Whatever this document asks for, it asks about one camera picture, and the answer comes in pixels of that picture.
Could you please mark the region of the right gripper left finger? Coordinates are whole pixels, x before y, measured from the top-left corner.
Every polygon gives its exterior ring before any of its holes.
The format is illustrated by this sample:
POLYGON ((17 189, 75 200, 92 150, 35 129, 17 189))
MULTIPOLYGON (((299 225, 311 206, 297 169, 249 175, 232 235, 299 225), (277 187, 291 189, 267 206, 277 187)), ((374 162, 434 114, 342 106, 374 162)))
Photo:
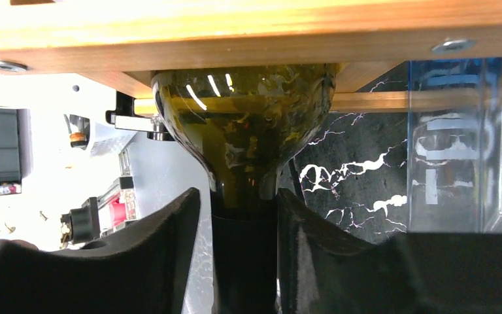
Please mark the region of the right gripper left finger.
POLYGON ((0 239, 0 313, 181 313, 200 206, 190 188, 77 250, 0 239))

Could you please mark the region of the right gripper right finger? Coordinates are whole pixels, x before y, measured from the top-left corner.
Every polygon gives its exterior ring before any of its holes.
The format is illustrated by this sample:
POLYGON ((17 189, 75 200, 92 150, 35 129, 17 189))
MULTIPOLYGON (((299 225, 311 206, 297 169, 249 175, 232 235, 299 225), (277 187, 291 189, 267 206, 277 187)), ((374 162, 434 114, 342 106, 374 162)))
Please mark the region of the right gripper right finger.
POLYGON ((373 245, 278 192, 284 313, 502 313, 502 234, 397 233, 373 245))

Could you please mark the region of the dark green black-cap wine bottle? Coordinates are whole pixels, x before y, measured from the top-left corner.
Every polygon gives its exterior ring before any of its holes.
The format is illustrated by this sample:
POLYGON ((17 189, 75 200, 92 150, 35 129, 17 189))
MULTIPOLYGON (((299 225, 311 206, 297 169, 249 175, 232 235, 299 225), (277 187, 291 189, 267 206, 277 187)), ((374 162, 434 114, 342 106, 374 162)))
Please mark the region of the dark green black-cap wine bottle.
POLYGON ((209 178, 213 313, 274 313, 278 180, 320 129, 338 63, 157 71, 168 132, 209 178))

